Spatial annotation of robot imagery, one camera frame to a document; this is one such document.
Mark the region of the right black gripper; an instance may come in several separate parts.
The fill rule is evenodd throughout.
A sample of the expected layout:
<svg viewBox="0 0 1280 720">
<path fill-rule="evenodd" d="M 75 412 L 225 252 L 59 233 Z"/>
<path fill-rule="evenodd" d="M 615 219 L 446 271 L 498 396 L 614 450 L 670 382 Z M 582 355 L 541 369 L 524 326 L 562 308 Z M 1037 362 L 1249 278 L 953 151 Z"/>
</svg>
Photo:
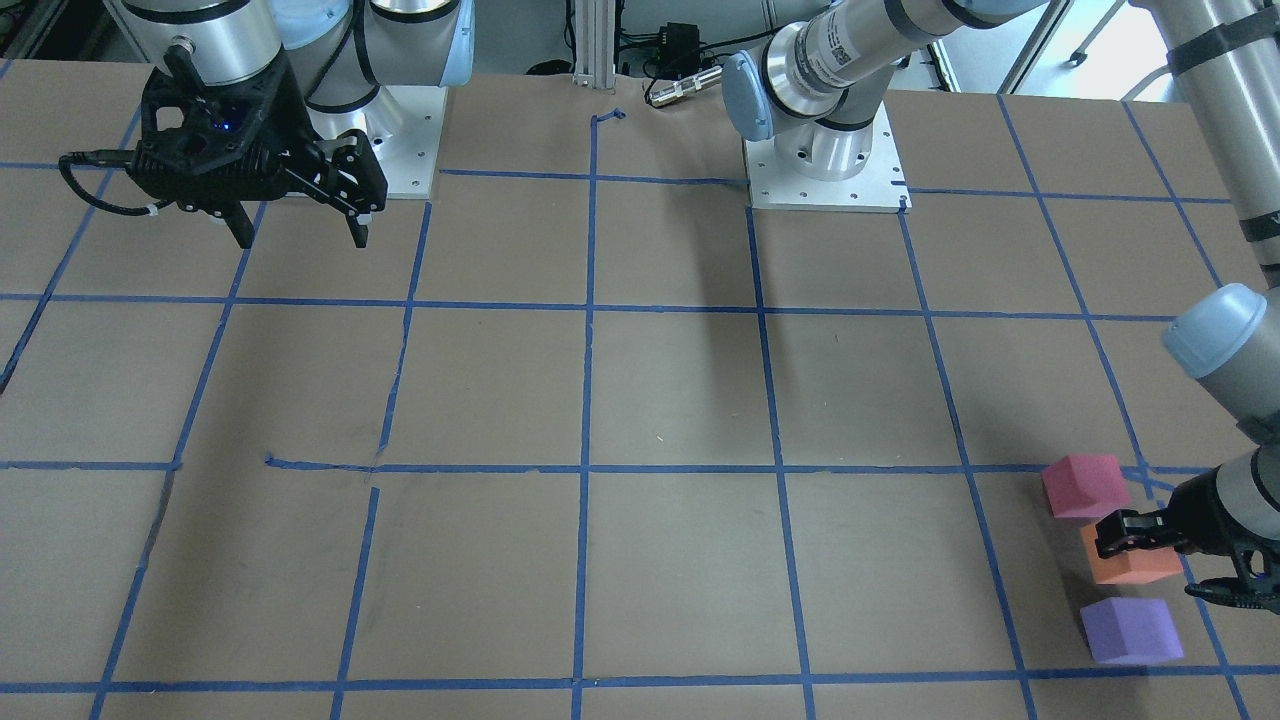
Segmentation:
<svg viewBox="0 0 1280 720">
<path fill-rule="evenodd" d="M 256 228 L 242 201 L 275 200 L 292 188 L 335 209 L 356 249 L 387 206 L 389 184 L 362 129 L 306 143 L 306 109 L 291 60 L 278 49 L 256 74 L 210 85 L 195 64 L 195 44 L 174 42 L 143 87 L 141 131 L 131 178 L 156 200 L 220 219 L 242 250 Z"/>
</svg>

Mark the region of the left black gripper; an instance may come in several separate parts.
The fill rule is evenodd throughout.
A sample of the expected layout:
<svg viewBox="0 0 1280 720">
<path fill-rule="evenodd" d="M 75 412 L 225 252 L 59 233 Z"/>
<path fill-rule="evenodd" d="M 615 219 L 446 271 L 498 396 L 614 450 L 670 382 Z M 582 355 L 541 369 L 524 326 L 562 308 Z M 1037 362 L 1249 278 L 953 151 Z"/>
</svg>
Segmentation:
<svg viewBox="0 0 1280 720">
<path fill-rule="evenodd" d="M 1166 509 L 1139 512 L 1117 509 L 1094 524 L 1094 553 L 1115 559 L 1133 551 L 1176 550 L 1231 561 L 1231 577 L 1194 582 L 1184 588 L 1193 597 L 1229 609 L 1279 612 L 1276 539 L 1242 525 L 1219 498 L 1213 469 L 1181 483 Z"/>
</svg>

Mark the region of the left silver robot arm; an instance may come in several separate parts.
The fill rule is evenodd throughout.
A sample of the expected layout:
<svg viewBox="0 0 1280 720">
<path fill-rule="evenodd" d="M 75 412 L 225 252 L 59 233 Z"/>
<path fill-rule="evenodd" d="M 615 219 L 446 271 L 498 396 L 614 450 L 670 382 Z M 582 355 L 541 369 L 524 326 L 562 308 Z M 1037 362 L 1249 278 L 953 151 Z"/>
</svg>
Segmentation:
<svg viewBox="0 0 1280 720">
<path fill-rule="evenodd" d="M 850 151 L 878 110 L 891 64 L 955 29 L 1000 27 L 1036 1 L 833 1 L 769 32 L 723 64 L 727 115 L 742 140 L 797 135 L 792 167 L 833 183 L 856 176 Z M 1231 609 L 1277 611 L 1277 4 L 1143 1 L 1165 65 L 1190 105 L 1265 291 L 1229 283 L 1176 316 L 1164 347 L 1251 441 L 1247 454 L 1178 486 L 1165 509 L 1117 509 L 1096 523 L 1114 559 L 1170 548 L 1231 562 L 1185 592 Z"/>
</svg>

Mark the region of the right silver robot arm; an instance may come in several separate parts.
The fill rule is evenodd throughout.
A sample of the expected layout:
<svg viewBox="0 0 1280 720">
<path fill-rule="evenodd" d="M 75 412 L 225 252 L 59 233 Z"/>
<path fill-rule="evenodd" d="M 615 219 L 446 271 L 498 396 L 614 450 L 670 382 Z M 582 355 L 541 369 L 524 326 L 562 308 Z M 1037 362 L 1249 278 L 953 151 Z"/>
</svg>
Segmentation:
<svg viewBox="0 0 1280 720">
<path fill-rule="evenodd" d="M 337 210 L 357 247 L 394 193 L 422 197 L 435 147 L 397 88 L 444 94 L 474 70 L 471 1 L 123 1 L 152 63 L 134 149 L 119 168 L 147 193 L 221 222 L 242 249 L 244 205 L 301 195 Z"/>
</svg>

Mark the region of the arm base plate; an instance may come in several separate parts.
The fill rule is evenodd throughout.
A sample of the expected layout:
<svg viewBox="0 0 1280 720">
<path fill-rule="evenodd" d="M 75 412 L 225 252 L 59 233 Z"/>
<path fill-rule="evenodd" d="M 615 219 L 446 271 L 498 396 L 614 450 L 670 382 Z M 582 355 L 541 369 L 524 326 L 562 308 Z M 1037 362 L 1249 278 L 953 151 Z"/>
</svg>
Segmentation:
<svg viewBox="0 0 1280 720">
<path fill-rule="evenodd" d="M 884 104 L 855 131 L 819 123 L 744 141 L 751 205 L 786 211 L 909 211 L 913 200 Z"/>
<path fill-rule="evenodd" d="M 291 155 L 308 142 L 362 129 L 385 173 L 392 199 L 428 199 L 442 140 L 447 88 L 333 81 L 307 95 L 302 82 L 282 87 L 287 104 L 273 109 L 273 145 L 255 163 L 255 200 L 310 199 L 292 188 Z"/>
</svg>

